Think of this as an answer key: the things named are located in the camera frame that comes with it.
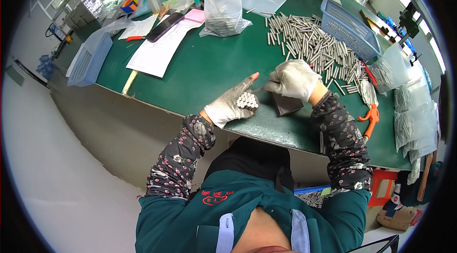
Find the pile of steel pins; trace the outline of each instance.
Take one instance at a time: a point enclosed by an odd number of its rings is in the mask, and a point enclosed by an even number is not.
[[[360,93],[360,81],[368,80],[365,67],[344,42],[320,28],[321,18],[315,15],[286,16],[282,12],[279,12],[280,16],[273,12],[262,13],[272,15],[271,18],[265,18],[265,27],[270,29],[267,43],[281,46],[282,54],[286,56],[285,61],[290,56],[306,60],[316,73],[325,72],[324,82],[327,87],[335,83],[342,95],[346,94],[343,88],[348,94]],[[346,85],[339,85],[335,79],[346,82]]]
[[[254,94],[245,91],[236,100],[236,106],[240,108],[246,108],[254,112],[259,108],[259,101],[257,100],[257,97]]]

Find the bundle of metal rods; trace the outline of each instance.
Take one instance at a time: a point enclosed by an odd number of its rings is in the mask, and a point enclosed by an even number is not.
[[[271,18],[265,18],[265,27],[269,28],[267,43],[281,46],[286,61],[290,56],[306,60],[316,73],[325,72],[327,87],[335,83],[342,95],[346,94],[343,88],[348,94],[360,93],[360,80],[368,80],[365,67],[344,42],[320,28],[321,18],[315,15],[286,16],[279,12],[280,16],[276,16],[276,13],[266,13],[272,15]],[[346,82],[346,85],[339,85],[335,79]]]
[[[259,108],[259,101],[254,94],[245,91],[241,96],[238,97],[236,106],[240,108],[246,108],[254,112]]]
[[[242,14],[238,16],[225,15],[225,14],[212,14],[205,20],[206,27],[213,30],[220,35],[234,35],[243,31],[243,18]]]

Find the clear plastic bag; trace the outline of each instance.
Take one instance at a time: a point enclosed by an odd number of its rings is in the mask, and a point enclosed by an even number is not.
[[[419,150],[425,148],[427,146],[431,146],[436,143],[437,140],[437,131],[435,129],[431,130],[430,133],[426,132],[426,134],[422,137],[419,137],[416,140],[406,143],[402,147],[403,151],[403,158],[406,157],[406,154],[411,150]]]
[[[191,5],[194,4],[194,0],[176,0],[176,3],[170,6],[170,13],[173,14],[175,12],[180,12],[182,14],[186,14],[187,10]]]
[[[134,19],[135,17],[142,16],[148,12],[152,12],[151,6],[148,4],[147,0],[137,0],[138,1],[138,6],[137,9],[132,13],[130,16],[130,19]],[[157,3],[159,5],[162,5],[162,3],[165,0],[157,0]]]
[[[397,112],[405,112],[430,101],[428,86],[421,86],[420,80],[394,90],[393,106]]]
[[[262,11],[276,12],[286,0],[242,0],[242,5],[245,10],[255,8],[252,13],[263,17],[270,18],[271,14],[261,13]]]
[[[390,46],[382,57],[368,68],[378,83],[375,88],[380,94],[398,88],[410,80],[411,63],[398,42]]]
[[[199,35],[227,37],[240,34],[249,25],[252,22],[243,19],[241,0],[205,0],[205,27]]]
[[[393,126],[395,128],[395,147],[398,150],[406,143],[419,139],[436,127],[436,114],[432,102],[405,111],[395,112]]]

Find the blue bin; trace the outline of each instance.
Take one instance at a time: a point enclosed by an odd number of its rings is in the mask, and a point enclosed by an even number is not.
[[[376,34],[365,23],[330,0],[323,0],[320,10],[322,30],[343,41],[362,61],[382,55]]]
[[[93,55],[83,47],[75,62],[73,70],[71,71],[67,86],[87,86],[95,84],[101,66],[103,65],[103,62],[105,62],[106,55],[108,55],[112,45],[113,41],[110,37],[110,33],[106,32],[98,43],[97,48],[95,48]]]

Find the paper document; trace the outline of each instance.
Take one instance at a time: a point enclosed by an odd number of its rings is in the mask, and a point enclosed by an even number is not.
[[[157,42],[145,40],[136,50],[126,68],[163,78],[168,64],[187,31],[203,23],[183,20],[173,26]]]
[[[130,36],[146,36],[154,26],[155,20],[159,14],[151,15],[150,17],[141,20],[141,21],[133,21],[135,23],[134,27],[129,27],[125,29],[124,33],[119,36],[118,40],[127,39]]]

